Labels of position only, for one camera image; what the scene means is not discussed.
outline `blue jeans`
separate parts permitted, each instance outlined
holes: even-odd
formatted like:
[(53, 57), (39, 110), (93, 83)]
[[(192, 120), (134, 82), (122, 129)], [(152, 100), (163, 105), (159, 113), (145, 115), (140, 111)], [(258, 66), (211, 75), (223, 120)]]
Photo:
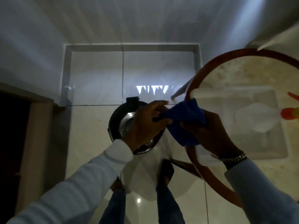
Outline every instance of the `blue jeans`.
[[(156, 188), (159, 224), (185, 224), (180, 207), (165, 185)], [(99, 224), (124, 224), (126, 193), (124, 189), (114, 191)]]

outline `floor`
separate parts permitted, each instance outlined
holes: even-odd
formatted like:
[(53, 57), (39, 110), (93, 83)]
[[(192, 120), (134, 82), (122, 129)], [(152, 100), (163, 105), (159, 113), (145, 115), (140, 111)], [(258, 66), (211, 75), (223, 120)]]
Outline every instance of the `floor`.
[[(139, 96), (145, 102), (170, 100), (194, 75), (192, 52), (73, 52), (66, 177), (112, 143), (108, 122), (126, 97)], [(183, 99), (184, 95), (171, 104)], [(135, 156), (123, 170), (121, 179), (127, 192), (125, 223), (158, 223), (155, 185), (164, 157), (189, 162), (184, 148), (168, 131), (153, 150)], [(241, 208), (224, 200), (203, 180), (174, 169), (169, 188), (186, 223), (249, 223)], [(99, 222), (111, 195), (109, 190), (90, 223)]]

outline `blue cloth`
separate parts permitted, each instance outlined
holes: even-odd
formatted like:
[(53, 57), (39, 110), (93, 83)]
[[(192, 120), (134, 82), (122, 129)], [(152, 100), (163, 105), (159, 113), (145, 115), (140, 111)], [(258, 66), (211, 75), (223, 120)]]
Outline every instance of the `blue cloth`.
[[(158, 185), (157, 205), (159, 224), (185, 224), (183, 214), (166, 185)], [(112, 194), (109, 204), (99, 224), (124, 224), (126, 213), (126, 192), (116, 190)]]
[(173, 123), (168, 125), (167, 129), (181, 146), (199, 145), (194, 135), (180, 126), (181, 121), (197, 126), (205, 124), (204, 112), (198, 107), (195, 98), (178, 103), (171, 109), (161, 113), (160, 117), (173, 120)]

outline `stainless steel pot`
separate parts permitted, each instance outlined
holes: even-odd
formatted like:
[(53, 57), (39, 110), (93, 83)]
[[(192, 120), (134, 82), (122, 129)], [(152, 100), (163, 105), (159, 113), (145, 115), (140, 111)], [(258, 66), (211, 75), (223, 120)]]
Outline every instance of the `stainless steel pot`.
[[(114, 141), (115, 139), (122, 139), (122, 137), (129, 131), (131, 124), (133, 122), (136, 111), (147, 105), (147, 103), (139, 101), (139, 97), (127, 97), (126, 103), (119, 106), (112, 114), (109, 125), (108, 132), (110, 139)], [(143, 144), (138, 149), (134, 151), (134, 155), (143, 154), (151, 150), (160, 140), (164, 131), (161, 131), (149, 142)]]

